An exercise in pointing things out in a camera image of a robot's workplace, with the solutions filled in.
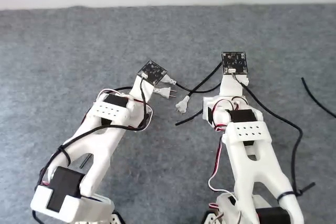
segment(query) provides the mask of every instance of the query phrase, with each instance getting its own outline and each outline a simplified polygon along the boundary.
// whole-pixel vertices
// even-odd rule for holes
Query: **white cable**
[[[224,213],[223,212],[221,212],[221,213],[218,213],[218,215],[217,215],[217,217],[211,222],[211,224],[214,224],[214,223],[216,223],[216,220],[218,220],[220,217],[222,217],[224,215]]]
[[[103,89],[103,90],[101,90],[101,91],[99,92],[99,94],[97,95],[96,100],[98,100],[98,97],[100,97],[100,95],[103,94],[103,93],[106,92],[106,91],[112,91],[112,92],[117,93],[117,94],[120,95],[120,92],[117,91],[117,90],[114,90],[114,89]]]
[[[219,161],[221,160],[220,158],[220,154],[221,154],[221,152],[222,152],[222,141],[220,140],[220,142],[219,142],[219,150],[218,150],[218,159],[217,159],[217,161],[216,161],[216,164],[215,164],[215,170],[214,170],[214,173],[212,174],[212,176],[209,178],[209,180],[208,180],[208,186],[209,186],[209,188],[212,190],[212,191],[223,191],[223,192],[225,192],[225,193],[228,193],[228,194],[230,194],[234,199],[235,199],[235,201],[238,201],[237,200],[237,198],[236,198],[236,196],[232,193],[232,192],[230,192],[230,191],[228,191],[228,190],[225,190],[225,189],[217,189],[217,188],[214,188],[214,187],[212,187],[212,185],[211,185],[211,180],[216,176],[216,174],[217,174],[217,172],[218,172],[218,167],[219,167]]]

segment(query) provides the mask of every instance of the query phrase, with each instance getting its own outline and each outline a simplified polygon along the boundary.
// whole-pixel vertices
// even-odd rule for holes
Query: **black cable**
[[[115,89],[116,91],[119,91],[119,90],[124,90],[124,89],[132,89],[133,86],[126,86],[126,87],[121,87],[121,88],[117,88]]]
[[[188,94],[189,97],[190,97],[193,93],[208,93],[208,92],[211,92],[211,91],[217,89],[217,88],[220,86],[220,84],[218,84],[216,87],[211,88],[211,89],[209,89],[209,90],[197,91],[197,89],[199,89],[200,86],[202,86],[207,80],[209,80],[210,77],[213,76],[213,75],[215,74],[215,72],[221,67],[221,65],[222,65],[222,62],[220,62],[220,63],[216,66],[216,68],[215,68],[210,74],[208,74],[208,76],[205,77],[204,80],[201,81],[201,82],[200,82],[196,87],[194,87],[192,90],[186,88],[185,86],[179,84],[178,82],[177,82],[175,85],[178,86],[178,87],[180,87],[181,89],[184,89],[185,91],[188,91],[188,92],[189,92],[189,94]]]
[[[293,147],[293,151],[292,151],[292,157],[291,157],[291,180],[292,180],[292,188],[293,191],[295,193],[296,196],[301,196],[306,190],[310,189],[311,187],[313,187],[315,185],[315,182],[310,183],[308,186],[306,186],[303,189],[298,189],[297,188],[297,183],[296,183],[296,172],[295,172],[295,160],[296,160],[296,152],[298,150],[298,146],[301,142],[302,136],[303,136],[303,131],[302,129],[297,126],[296,124],[288,121],[287,119],[277,115],[276,113],[274,113],[273,111],[271,111],[270,109],[268,109],[265,105],[263,105],[262,102],[260,102],[260,100],[253,94],[253,92],[247,87],[245,86],[243,83],[241,83],[240,81],[238,81],[240,83],[240,85],[252,96],[252,98],[264,109],[266,110],[269,114],[271,114],[272,116],[276,117],[277,119],[289,124],[290,126],[296,128],[299,131],[299,137],[296,140],[294,147]]]
[[[142,81],[143,81],[143,79],[140,82],[140,91],[141,91],[141,97],[142,97],[142,101],[143,101],[143,116],[144,116],[144,120],[145,120],[146,119],[146,115],[147,115],[147,108],[146,108],[147,104],[146,104],[145,95],[144,95],[143,90],[142,90]],[[101,130],[101,129],[116,128],[116,129],[124,129],[124,130],[127,130],[127,131],[141,131],[141,130],[144,130],[146,128],[146,126],[147,126],[146,124],[143,124],[141,127],[133,128],[133,127],[129,127],[129,126],[116,125],[116,124],[102,125],[102,126],[96,127],[96,128],[94,128],[94,129],[92,129],[90,131],[87,131],[87,132],[85,132],[85,133],[83,133],[83,134],[81,134],[81,135],[73,138],[72,140],[70,140],[66,144],[61,145],[60,147],[57,148],[56,152],[52,154],[52,156],[50,157],[50,159],[47,162],[47,164],[41,169],[40,174],[39,174],[39,178],[38,178],[38,181],[37,181],[37,184],[35,186],[35,191],[36,191],[37,186],[41,185],[43,177],[44,177],[44,175],[45,175],[45,173],[46,173],[49,165],[52,163],[52,161],[57,157],[57,155],[59,155],[61,152],[63,152],[62,150],[65,151],[65,149],[67,147],[69,147],[71,144],[73,144],[74,142],[82,139],[83,137],[85,137],[87,135],[92,134],[93,132]],[[32,211],[32,215],[33,215],[33,218],[39,224],[44,224],[40,219],[38,219],[36,217],[36,212],[35,211]]]
[[[203,112],[203,109],[201,109],[200,111],[198,111],[196,114],[192,115],[191,117],[189,117],[189,118],[187,118],[187,119],[184,119],[184,120],[182,120],[182,121],[179,121],[179,122],[175,123],[175,126],[179,126],[179,125],[181,125],[181,124],[183,124],[183,123],[186,123],[186,122],[191,121],[192,119],[194,119],[194,118],[197,117],[198,115],[202,114],[202,112]]]
[[[176,86],[180,87],[181,89],[184,89],[185,91],[188,91],[189,94],[188,96],[190,97],[192,94],[197,93],[197,94],[204,94],[204,93],[209,93],[211,91],[214,91],[215,89],[217,89],[220,86],[221,83],[217,84],[215,87],[208,89],[208,90],[201,90],[201,91],[193,91],[191,89],[188,89],[184,86],[182,86],[181,84],[179,84],[178,82],[175,84]]]
[[[324,111],[326,111],[329,115],[333,116],[334,118],[336,118],[336,114],[331,112],[330,110],[328,110],[325,106],[323,106],[314,96],[313,94],[310,92],[307,84],[306,84],[306,81],[304,80],[303,77],[301,77],[301,80],[302,80],[302,83],[303,83],[303,86],[304,88],[306,89],[306,92],[308,93],[308,95],[310,96],[311,99],[313,99],[313,101],[321,108],[323,109]]]
[[[243,98],[243,97],[239,97],[239,96],[232,97],[232,98],[231,98],[231,101],[233,101],[233,99],[235,99],[235,98],[240,98],[240,99],[242,99],[242,100],[248,105],[247,100],[246,100],[245,98]]]
[[[44,224],[43,221],[41,221],[39,218],[37,218],[36,211],[33,210],[32,213],[31,213],[31,215],[33,215],[33,219],[36,220],[37,223]]]

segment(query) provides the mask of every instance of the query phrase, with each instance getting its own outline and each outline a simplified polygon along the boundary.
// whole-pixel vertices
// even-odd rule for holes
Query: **gray carpet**
[[[131,85],[148,59],[192,87],[217,65],[221,51],[238,50],[247,52],[251,89],[304,130],[298,184],[317,183],[299,198],[306,223],[334,223],[336,121],[311,101],[300,77],[336,111],[336,5],[0,12],[2,223],[34,223],[29,204],[39,170],[77,129],[102,88]],[[219,71],[204,88],[220,76]],[[174,100],[154,96],[149,129],[127,132],[113,156],[99,193],[115,202],[127,223],[199,223],[216,199],[207,179],[219,135],[201,117],[174,126],[202,106],[202,96],[194,95],[181,116],[174,106],[184,96],[181,90]],[[298,133],[266,113],[265,121],[289,176]],[[234,185],[225,149],[214,185]]]

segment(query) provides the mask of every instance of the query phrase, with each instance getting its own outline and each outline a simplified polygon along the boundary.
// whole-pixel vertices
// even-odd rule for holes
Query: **red and white wire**
[[[117,91],[117,90],[114,90],[114,89],[103,89],[103,90],[101,90],[101,91],[99,92],[99,94],[97,95],[96,100],[98,100],[98,97],[100,97],[101,94],[105,93],[106,91],[111,91],[111,92],[113,92],[113,93],[117,93],[118,95],[121,95],[121,93],[120,93],[119,91]]]
[[[219,209],[219,206],[216,204],[216,203],[209,203],[209,208],[212,208],[212,209]]]
[[[227,100],[227,99],[220,99],[220,100],[218,100],[218,101],[215,103],[215,105],[214,105],[213,108],[212,108],[212,111],[211,111],[212,116],[214,116],[214,112],[215,112],[215,110],[216,110],[216,108],[217,108],[217,105],[218,105],[221,101],[228,101],[228,102],[231,104],[232,109],[234,108],[230,100]],[[215,131],[224,131],[224,130],[226,129],[226,126],[227,126],[226,124],[216,124],[215,121],[214,121],[214,125],[215,125],[215,127],[214,127]]]
[[[217,189],[217,188],[214,188],[214,187],[212,187],[212,185],[211,185],[211,180],[216,176],[216,174],[217,174],[217,172],[218,172],[218,167],[219,167],[219,161],[221,160],[220,158],[220,154],[221,154],[221,152],[222,152],[222,138],[220,138],[219,139],[219,146],[218,146],[218,149],[217,149],[217,154],[216,154],[216,162],[215,162],[215,167],[214,167],[214,171],[213,171],[213,173],[212,173],[212,175],[211,175],[211,177],[209,178],[209,180],[208,180],[208,186],[209,186],[209,188],[212,190],[212,191],[222,191],[222,192],[225,192],[225,193],[228,193],[228,194],[230,194],[236,201],[238,201],[237,200],[237,198],[236,198],[236,196],[232,193],[232,192],[230,192],[230,191],[228,191],[228,190],[225,190],[225,189]]]

